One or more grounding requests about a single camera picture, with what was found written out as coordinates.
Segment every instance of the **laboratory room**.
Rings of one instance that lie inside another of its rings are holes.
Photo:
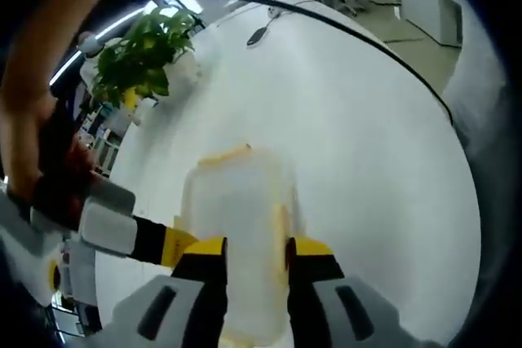
[[[522,101],[498,0],[10,4],[4,336],[520,339]]]

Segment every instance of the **window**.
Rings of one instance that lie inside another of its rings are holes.
[[[155,8],[157,7],[157,4],[153,2],[152,0],[148,2],[144,7],[144,15],[150,14]],[[176,7],[169,7],[164,8],[160,11],[160,14],[166,15],[166,16],[174,16],[176,12],[178,12],[180,6]]]
[[[169,3],[172,6],[178,6],[179,5],[176,0],[165,0],[165,2]],[[203,11],[203,9],[201,8],[201,6],[197,2],[197,0],[179,0],[179,2],[181,2],[181,4],[183,4],[190,11],[192,11],[192,12],[194,12],[196,14],[200,14]]]

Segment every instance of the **black cable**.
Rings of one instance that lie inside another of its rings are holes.
[[[255,8],[258,8],[258,7],[261,7],[261,6],[264,6],[262,3],[258,3],[256,4],[255,6],[253,7],[249,7],[245,10],[241,10],[241,12],[235,12],[233,11],[232,12],[232,15],[230,15],[228,18],[223,18],[221,19],[221,21],[216,25],[216,27],[219,27],[221,26],[223,23],[225,23],[226,21],[228,20],[233,20],[234,18],[236,18],[237,16],[241,15],[241,14],[245,14],[246,12],[250,11],[250,10],[254,10]]]
[[[387,49],[385,46],[382,46],[376,42],[374,42],[372,39],[366,37],[363,33],[359,33],[356,30],[352,28],[348,28],[344,24],[340,24],[339,22],[335,20],[331,20],[330,18],[317,14],[314,11],[307,10],[306,8],[297,7],[292,4],[278,2],[277,0],[242,0],[245,2],[254,2],[258,4],[264,4],[266,6],[273,6],[273,7],[280,7],[284,8],[287,11],[292,11],[298,14],[302,14],[305,16],[309,16],[310,18],[313,18],[314,20],[319,20],[320,22],[323,22],[333,28],[336,28],[338,30],[341,30],[342,32],[345,32],[346,34],[350,34],[353,37],[359,38],[361,41],[366,42],[367,44],[370,44],[374,48],[378,49],[382,53],[388,55],[392,59],[394,59],[398,64],[402,65],[404,68],[406,68],[410,73],[412,73],[435,97],[437,101],[439,101],[439,104],[442,105],[442,107],[445,109],[445,111],[448,113],[449,122],[451,125],[453,125],[453,116],[451,114],[451,111],[448,108],[448,105],[442,100],[442,98],[433,90],[431,85],[427,82],[426,79],[424,79],[417,71],[415,71],[409,64],[407,64],[403,59],[401,59],[398,55]]]
[[[301,2],[296,2],[296,3],[292,3],[293,6],[296,6],[298,4],[303,4],[303,3],[311,3],[311,2],[315,2],[315,0],[302,0]],[[280,17],[283,16],[283,13],[277,15],[277,16],[274,16],[273,18],[271,18],[267,24],[264,25],[264,28],[267,28],[268,26],[270,26],[270,24],[272,23],[273,20],[278,20]]]

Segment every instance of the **plastic container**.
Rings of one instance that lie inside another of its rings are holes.
[[[303,234],[293,175],[270,151],[246,145],[199,162],[185,179],[176,226],[198,239],[228,239],[228,312],[222,337],[269,346],[284,332],[285,245]]]

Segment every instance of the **floor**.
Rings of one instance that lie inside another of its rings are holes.
[[[370,4],[354,18],[383,40],[441,95],[457,63],[460,49],[441,46],[421,29],[400,19],[400,8]]]

